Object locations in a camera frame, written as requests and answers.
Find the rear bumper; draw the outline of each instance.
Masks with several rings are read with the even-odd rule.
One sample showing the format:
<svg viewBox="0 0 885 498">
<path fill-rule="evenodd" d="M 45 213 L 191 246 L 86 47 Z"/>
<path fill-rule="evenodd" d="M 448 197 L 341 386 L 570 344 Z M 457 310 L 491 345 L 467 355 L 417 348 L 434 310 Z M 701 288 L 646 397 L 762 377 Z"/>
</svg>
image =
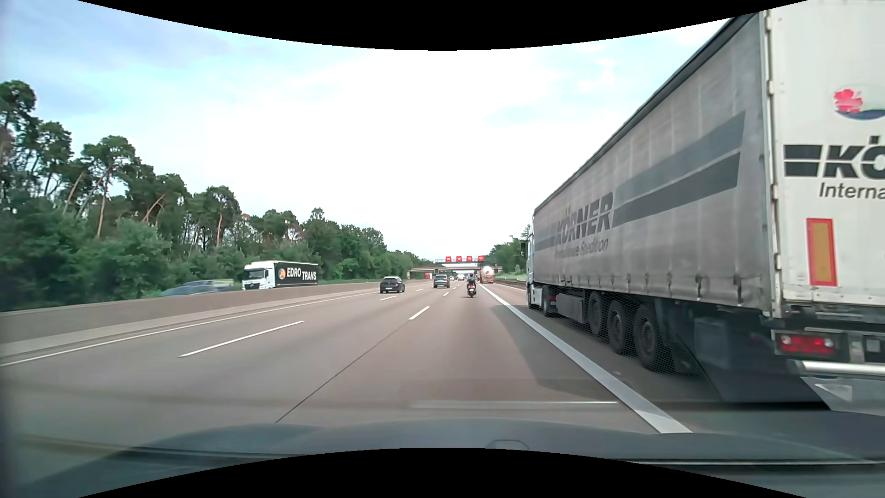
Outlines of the rear bumper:
<svg viewBox="0 0 885 498">
<path fill-rule="evenodd" d="M 881 363 L 816 362 L 813 360 L 791 360 L 791 363 L 792 369 L 803 377 L 823 375 L 885 379 L 885 364 Z"/>
</svg>

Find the orange reflector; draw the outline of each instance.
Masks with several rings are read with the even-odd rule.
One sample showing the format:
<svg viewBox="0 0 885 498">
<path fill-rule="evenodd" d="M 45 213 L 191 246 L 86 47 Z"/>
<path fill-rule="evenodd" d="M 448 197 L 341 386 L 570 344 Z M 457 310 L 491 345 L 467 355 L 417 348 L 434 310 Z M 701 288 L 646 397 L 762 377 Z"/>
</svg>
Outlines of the orange reflector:
<svg viewBox="0 0 885 498">
<path fill-rule="evenodd" d="M 808 231 L 808 270 L 812 285 L 836 287 L 833 220 L 809 218 L 805 221 L 805 227 Z"/>
</svg>

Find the highway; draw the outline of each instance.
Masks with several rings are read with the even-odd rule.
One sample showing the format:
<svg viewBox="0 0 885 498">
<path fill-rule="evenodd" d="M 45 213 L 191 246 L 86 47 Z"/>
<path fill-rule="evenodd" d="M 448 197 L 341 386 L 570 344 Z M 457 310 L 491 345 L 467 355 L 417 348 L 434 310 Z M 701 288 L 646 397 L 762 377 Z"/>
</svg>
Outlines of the highway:
<svg viewBox="0 0 885 498">
<path fill-rule="evenodd" d="M 462 282 L 407 281 L 400 294 L 377 285 L 4 359 L 17 474 L 28 482 L 116 447 L 230 425 L 465 415 L 885 455 L 878 416 L 722 407 L 702 379 L 644 370 L 528 310 L 519 288 L 482 285 L 470 299 Z M 94 446 L 62 451 L 57 440 Z"/>
</svg>

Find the white truck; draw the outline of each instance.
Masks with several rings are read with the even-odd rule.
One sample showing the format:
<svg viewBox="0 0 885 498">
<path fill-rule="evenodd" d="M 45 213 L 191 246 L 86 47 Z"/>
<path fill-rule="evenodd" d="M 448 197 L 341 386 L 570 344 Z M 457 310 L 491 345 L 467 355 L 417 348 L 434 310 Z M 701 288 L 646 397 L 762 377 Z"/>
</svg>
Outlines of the white truck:
<svg viewBox="0 0 885 498">
<path fill-rule="evenodd" d="M 242 289 L 253 291 L 275 287 L 316 285 L 319 265 L 298 261 L 253 261 L 243 268 Z"/>
<path fill-rule="evenodd" d="M 885 380 L 883 25 L 870 0 L 729 20 L 535 209 L 529 307 L 725 401 Z"/>
</svg>

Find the solid white line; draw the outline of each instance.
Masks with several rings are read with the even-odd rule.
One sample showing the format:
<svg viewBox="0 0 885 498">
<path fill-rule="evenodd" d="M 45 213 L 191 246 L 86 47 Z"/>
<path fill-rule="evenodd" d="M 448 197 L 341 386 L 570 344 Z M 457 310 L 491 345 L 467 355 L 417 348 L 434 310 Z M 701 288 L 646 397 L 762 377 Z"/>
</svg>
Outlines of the solid white line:
<svg viewBox="0 0 885 498">
<path fill-rule="evenodd" d="M 592 362 L 588 357 L 579 353 L 577 349 L 569 346 L 568 343 L 566 343 L 564 340 L 556 337 L 556 335 L 554 335 L 552 332 L 548 331 L 528 316 L 525 316 L 521 311 L 519 311 L 507 301 L 497 297 L 497 295 L 487 289 L 485 285 L 480 285 L 480 287 L 483 291 L 488 292 L 498 302 L 505 305 L 507 309 L 511 310 L 514 315 L 525 322 L 529 327 L 535 329 L 536 332 L 549 340 L 549 342 L 553 346 L 555 346 L 559 351 L 562 351 L 566 356 L 569 357 L 569 359 L 575 362 L 585 372 L 589 373 L 590 376 L 593 377 L 599 384 L 601 384 L 605 389 L 608 389 L 625 405 L 630 407 L 630 409 L 632 409 L 638 416 L 642 417 L 645 422 L 654 427 L 655 430 L 661 433 L 691 432 L 688 427 L 680 424 L 675 418 L 667 415 L 664 410 L 655 406 L 654 403 L 652 403 L 651 401 L 643 398 L 641 394 L 637 393 L 628 385 L 618 380 L 617 377 L 610 374 L 604 368 Z"/>
<path fill-rule="evenodd" d="M 267 332 L 278 331 L 279 329 L 285 329 L 286 327 L 291 327 L 292 325 L 298 325 L 299 323 L 304 323 L 304 320 L 299 320 L 293 323 L 287 323 L 285 325 L 280 325 L 279 327 L 273 327 L 272 329 L 267 329 L 266 331 L 256 332 L 254 334 L 249 334 L 248 336 L 243 336 L 241 338 L 236 338 L 234 340 L 229 340 L 228 342 L 222 342 L 221 344 L 216 344 L 215 346 L 204 347 L 203 349 L 197 349 L 196 351 L 191 351 L 190 353 L 185 353 L 179 356 L 179 358 L 184 358 L 185 356 L 191 356 L 192 354 L 202 353 L 203 351 L 209 351 L 210 349 L 215 349 L 216 347 L 227 346 L 228 344 L 233 344 L 237 341 L 241 341 L 245 338 L 254 338 L 255 336 L 260 336 L 261 334 L 266 334 Z"/>
<path fill-rule="evenodd" d="M 416 401 L 414 409 L 557 409 L 618 405 L 617 401 Z"/>
<path fill-rule="evenodd" d="M 172 328 L 172 329 L 165 329 L 165 330 L 162 330 L 162 331 L 148 332 L 148 333 L 146 333 L 146 334 L 139 334 L 139 335 L 137 335 L 137 336 L 132 336 L 132 337 L 128 337 L 128 338 L 118 338 L 118 339 L 114 339 L 114 340 L 109 340 L 109 341 L 101 342 L 101 343 L 98 343 L 98 344 L 92 344 L 92 345 L 89 345 L 89 346 L 75 347 L 74 349 L 66 349 L 65 351 L 58 351 L 58 352 L 56 352 L 56 353 L 43 354 L 43 355 L 40 355 L 40 356 L 35 356 L 34 358 L 27 358 L 27 359 L 25 359 L 25 360 L 17 360 L 17 361 L 15 361 L 15 362 L 9 362 L 9 363 L 0 363 L 0 367 L 8 367 L 8 366 L 10 366 L 10 365 L 16 365 L 16 364 L 19 364 L 19 363 L 32 362 L 32 361 L 34 361 L 34 360 L 41 360 L 41 359 L 43 359 L 43 358 L 49 358 L 49 357 L 51 357 L 51 356 L 58 356 L 59 354 L 73 353 L 74 351 L 81 351 L 81 350 L 83 350 L 83 349 L 90 349 L 91 347 L 107 346 L 107 345 L 109 345 L 109 344 L 113 344 L 113 343 L 115 343 L 115 342 L 122 342 L 122 341 L 124 341 L 124 340 L 131 340 L 131 339 L 134 339 L 134 338 L 146 338 L 146 337 L 148 337 L 148 336 L 154 336 L 154 335 L 157 335 L 157 334 L 162 334 L 162 333 L 172 332 L 172 331 L 180 331 L 181 329 L 188 329 L 188 328 L 190 328 L 190 327 L 197 327 L 197 326 L 199 326 L 199 325 L 207 325 L 207 324 L 209 324 L 209 323 L 224 322 L 225 320 L 234 320 L 235 318 L 243 318 L 244 316 L 260 315 L 260 314 L 262 314 L 262 313 L 270 313 L 270 312 L 272 312 L 272 311 L 280 311 L 280 310 L 282 310 L 282 309 L 289 309 L 289 308 L 291 308 L 291 307 L 307 306 L 307 305 L 309 305 L 309 304 L 317 304 L 317 303 L 321 303 L 321 302 L 329 302 L 329 301 L 334 301 L 334 300 L 345 300 L 345 299 L 347 299 L 347 298 L 355 298 L 355 297 L 357 297 L 357 296 L 365 296 L 365 295 L 367 295 L 367 294 L 374 294 L 374 292 L 364 292 L 364 293 L 362 293 L 362 294 L 353 294 L 353 295 L 351 295 L 351 296 L 343 296 L 343 297 L 341 297 L 341 298 L 332 298 L 332 299 L 330 299 L 330 300 L 311 301 L 311 302 L 307 302 L 307 303 L 295 304 L 295 305 L 292 305 L 292 306 L 286 306 L 286 307 L 275 307 L 275 308 L 273 308 L 273 309 L 266 309 L 266 310 L 264 310 L 264 311 L 256 311 L 256 312 L 253 312 L 253 313 L 247 313 L 247 314 L 245 314 L 245 315 L 236 315 L 236 316 L 229 316 L 229 317 L 227 317 L 227 318 L 219 318 L 218 320 L 210 320 L 209 322 L 200 322 L 200 323 L 192 323 L 191 325 L 182 325 L 181 327 L 174 327 L 174 328 Z"/>
<path fill-rule="evenodd" d="M 418 315 L 420 315 L 420 314 L 424 313 L 425 311 L 427 311 L 427 309 L 428 309 L 429 307 L 430 307 L 430 306 L 425 306 L 424 309 L 422 309 L 422 310 L 420 310 L 418 313 L 412 315 L 412 318 L 409 318 L 409 320 L 414 320 L 415 318 L 418 318 Z"/>
</svg>

